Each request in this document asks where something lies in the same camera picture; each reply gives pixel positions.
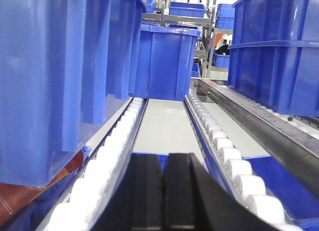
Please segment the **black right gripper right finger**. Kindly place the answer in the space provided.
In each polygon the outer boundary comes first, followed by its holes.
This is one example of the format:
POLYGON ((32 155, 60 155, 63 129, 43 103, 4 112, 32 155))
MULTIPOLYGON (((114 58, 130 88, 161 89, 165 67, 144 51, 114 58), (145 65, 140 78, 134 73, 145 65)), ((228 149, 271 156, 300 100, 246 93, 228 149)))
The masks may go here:
POLYGON ((274 231, 208 174, 193 153, 171 153, 164 169, 166 231, 274 231))

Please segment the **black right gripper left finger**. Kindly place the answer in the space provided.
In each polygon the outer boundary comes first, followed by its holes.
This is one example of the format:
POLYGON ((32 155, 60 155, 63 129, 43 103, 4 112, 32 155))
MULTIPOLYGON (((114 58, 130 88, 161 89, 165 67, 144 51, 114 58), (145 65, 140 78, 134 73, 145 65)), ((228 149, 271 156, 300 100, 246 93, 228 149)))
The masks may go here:
POLYGON ((93 231, 162 231, 162 172, 157 155, 133 153, 93 231))

